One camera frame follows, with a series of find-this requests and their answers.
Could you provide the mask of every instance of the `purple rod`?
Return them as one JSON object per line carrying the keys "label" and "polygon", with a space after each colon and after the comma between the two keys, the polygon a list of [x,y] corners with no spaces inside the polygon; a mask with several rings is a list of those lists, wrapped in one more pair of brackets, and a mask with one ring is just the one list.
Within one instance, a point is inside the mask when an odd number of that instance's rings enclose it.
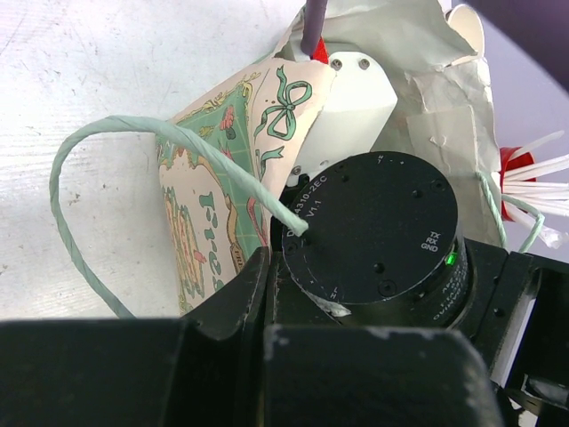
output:
{"label": "purple rod", "polygon": [[569,92],[568,0],[467,1]]}
{"label": "purple rod", "polygon": [[328,0],[306,0],[301,49],[309,57],[316,51],[322,36],[327,5]]}

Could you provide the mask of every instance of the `red plastic cap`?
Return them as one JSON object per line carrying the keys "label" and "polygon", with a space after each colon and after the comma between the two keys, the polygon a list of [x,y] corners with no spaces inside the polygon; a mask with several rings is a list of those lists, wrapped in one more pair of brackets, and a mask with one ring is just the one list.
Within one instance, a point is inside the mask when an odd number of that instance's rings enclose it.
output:
{"label": "red plastic cap", "polygon": [[325,45],[324,39],[322,37],[320,37],[320,41],[318,42],[317,49],[315,50],[311,59],[312,60],[319,60],[323,64],[328,63],[328,51],[326,51],[326,45]]}
{"label": "red plastic cap", "polygon": [[[516,157],[511,159],[516,151],[518,151],[520,147],[507,147],[504,149],[500,149],[500,161],[501,161],[501,172],[500,172],[500,190],[503,192],[504,189],[504,174],[507,171],[511,171],[512,169],[518,169],[519,167],[524,167],[528,165],[533,165],[535,163],[535,159],[532,156],[532,153],[525,153],[522,156]],[[504,202],[501,203],[501,218],[504,221],[512,221],[512,219],[508,216],[506,212],[506,206]]]}

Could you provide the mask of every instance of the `round black motor housing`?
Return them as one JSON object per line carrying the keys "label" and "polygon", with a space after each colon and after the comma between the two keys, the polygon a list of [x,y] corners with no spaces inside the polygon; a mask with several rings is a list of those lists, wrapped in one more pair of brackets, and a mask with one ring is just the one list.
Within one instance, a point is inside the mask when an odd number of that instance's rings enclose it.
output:
{"label": "round black motor housing", "polygon": [[418,157],[373,152],[333,165],[291,208],[283,230],[294,282],[344,324],[445,327],[469,295],[458,206],[446,178]]}

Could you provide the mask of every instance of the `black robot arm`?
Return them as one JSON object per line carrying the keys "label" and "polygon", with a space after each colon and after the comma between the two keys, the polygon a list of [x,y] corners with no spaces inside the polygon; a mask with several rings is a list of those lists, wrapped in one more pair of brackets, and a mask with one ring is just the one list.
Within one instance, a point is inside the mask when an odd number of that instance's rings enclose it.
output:
{"label": "black robot arm", "polygon": [[0,425],[509,427],[509,398],[569,425],[569,265],[463,238],[446,179],[399,153],[288,202],[310,233],[184,318],[2,324]]}

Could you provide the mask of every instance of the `crumpled white paper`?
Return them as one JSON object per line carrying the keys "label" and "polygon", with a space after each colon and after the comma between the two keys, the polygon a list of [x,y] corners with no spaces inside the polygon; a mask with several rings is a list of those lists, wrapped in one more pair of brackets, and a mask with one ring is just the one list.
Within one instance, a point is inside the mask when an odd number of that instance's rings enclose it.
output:
{"label": "crumpled white paper", "polygon": [[437,0],[330,0],[327,43],[349,43],[385,69],[399,102],[373,150],[396,150],[429,161],[445,174],[467,238],[500,245],[476,172],[489,180],[494,203],[501,169],[493,130],[490,73],[446,23]]}

